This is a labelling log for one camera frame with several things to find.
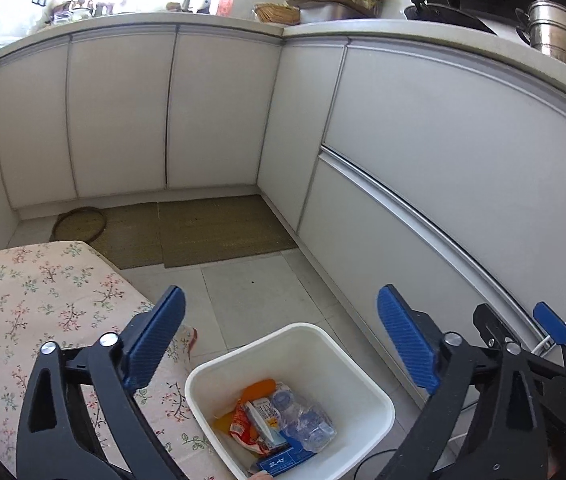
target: blue packaging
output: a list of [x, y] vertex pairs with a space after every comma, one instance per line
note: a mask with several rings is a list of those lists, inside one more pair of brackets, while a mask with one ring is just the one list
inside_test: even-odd
[[290, 447], [272, 456], [268, 456], [263, 460], [259, 460], [256, 465], [260, 470], [266, 471], [272, 476], [280, 475], [281, 473], [302, 464], [316, 454], [311, 451], [304, 450], [301, 443], [297, 440], [287, 435], [284, 435], [284, 437]]

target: human hand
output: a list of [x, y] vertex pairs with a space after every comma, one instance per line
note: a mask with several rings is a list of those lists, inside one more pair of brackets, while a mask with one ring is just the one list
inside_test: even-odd
[[259, 471], [254, 476], [250, 476], [250, 480], [274, 480], [272, 476], [265, 471]]

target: metal container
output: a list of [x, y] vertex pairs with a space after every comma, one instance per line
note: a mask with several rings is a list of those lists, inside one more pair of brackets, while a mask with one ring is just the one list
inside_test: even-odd
[[334, 20], [357, 20], [367, 18], [361, 12], [336, 2], [315, 2], [301, 9], [301, 23], [333, 22]]
[[531, 47], [566, 63], [566, 7], [547, 0], [532, 2], [527, 13], [516, 10], [519, 36]]

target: silver screw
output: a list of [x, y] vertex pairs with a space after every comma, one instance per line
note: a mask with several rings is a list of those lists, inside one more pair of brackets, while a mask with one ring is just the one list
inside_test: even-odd
[[507, 350], [512, 355], [519, 355], [521, 353], [521, 347], [514, 342], [509, 342], [505, 345], [505, 350]]
[[101, 346], [112, 346], [118, 342], [118, 334], [114, 332], [108, 332], [103, 334], [100, 339], [98, 340]]
[[456, 332], [448, 332], [445, 334], [443, 341], [445, 341], [448, 345], [451, 346], [460, 346], [461, 343], [463, 342], [463, 338], [460, 335], [458, 335]]
[[53, 341], [48, 341], [41, 346], [41, 353], [45, 355], [51, 354], [54, 350], [56, 350], [56, 343]]

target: frying pan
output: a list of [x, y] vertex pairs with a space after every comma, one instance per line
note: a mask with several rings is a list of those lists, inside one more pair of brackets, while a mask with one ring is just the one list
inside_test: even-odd
[[440, 4], [426, 4], [425, 0], [412, 0], [414, 5], [405, 9], [405, 16], [408, 20], [420, 20], [422, 22], [448, 23], [458, 27], [473, 28], [490, 34], [496, 34], [481, 20], [463, 12], [460, 7], [460, 0], [447, 0], [453, 7]]

